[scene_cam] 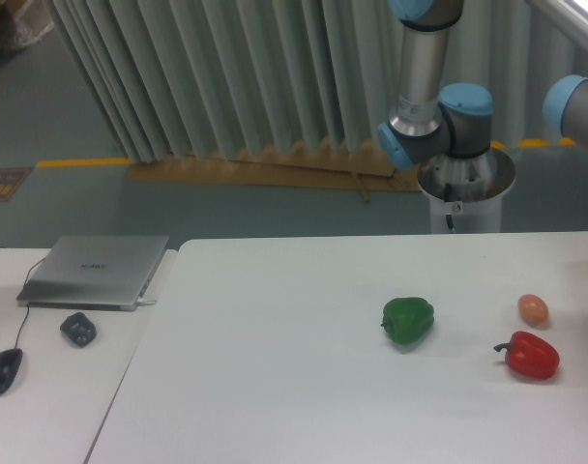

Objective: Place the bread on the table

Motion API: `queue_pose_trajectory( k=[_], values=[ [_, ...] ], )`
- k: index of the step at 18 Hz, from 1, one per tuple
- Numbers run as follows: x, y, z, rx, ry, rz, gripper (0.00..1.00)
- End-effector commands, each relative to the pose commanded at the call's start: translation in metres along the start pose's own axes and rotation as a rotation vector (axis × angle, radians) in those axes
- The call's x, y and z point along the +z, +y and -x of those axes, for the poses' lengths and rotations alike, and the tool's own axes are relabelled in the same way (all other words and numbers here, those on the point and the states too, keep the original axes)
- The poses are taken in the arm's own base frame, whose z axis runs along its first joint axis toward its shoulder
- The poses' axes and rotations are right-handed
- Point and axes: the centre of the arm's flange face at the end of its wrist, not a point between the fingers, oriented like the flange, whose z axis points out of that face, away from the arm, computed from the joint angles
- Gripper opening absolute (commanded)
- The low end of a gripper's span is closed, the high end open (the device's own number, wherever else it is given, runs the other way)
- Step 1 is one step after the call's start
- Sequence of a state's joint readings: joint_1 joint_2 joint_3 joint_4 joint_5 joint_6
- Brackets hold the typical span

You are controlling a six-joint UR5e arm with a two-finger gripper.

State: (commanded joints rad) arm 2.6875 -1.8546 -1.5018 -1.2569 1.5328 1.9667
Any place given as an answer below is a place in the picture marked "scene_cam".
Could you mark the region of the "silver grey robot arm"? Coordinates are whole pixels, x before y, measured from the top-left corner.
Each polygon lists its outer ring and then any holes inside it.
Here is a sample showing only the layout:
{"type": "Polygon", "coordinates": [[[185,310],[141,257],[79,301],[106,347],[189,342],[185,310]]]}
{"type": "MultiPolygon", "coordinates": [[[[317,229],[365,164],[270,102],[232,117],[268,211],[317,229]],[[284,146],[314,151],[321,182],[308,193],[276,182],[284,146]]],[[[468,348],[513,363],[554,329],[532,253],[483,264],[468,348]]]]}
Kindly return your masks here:
{"type": "MultiPolygon", "coordinates": [[[[588,10],[578,1],[528,1],[588,46],[588,10]]],[[[464,1],[387,1],[404,26],[399,92],[378,140],[399,170],[421,164],[419,187],[430,201],[435,233],[464,225],[485,232],[500,228],[489,209],[500,210],[515,182],[515,165],[491,147],[493,98],[478,84],[440,86],[450,28],[461,19],[464,1]]],[[[588,149],[588,77],[568,75],[547,92],[545,121],[588,149]]]]}

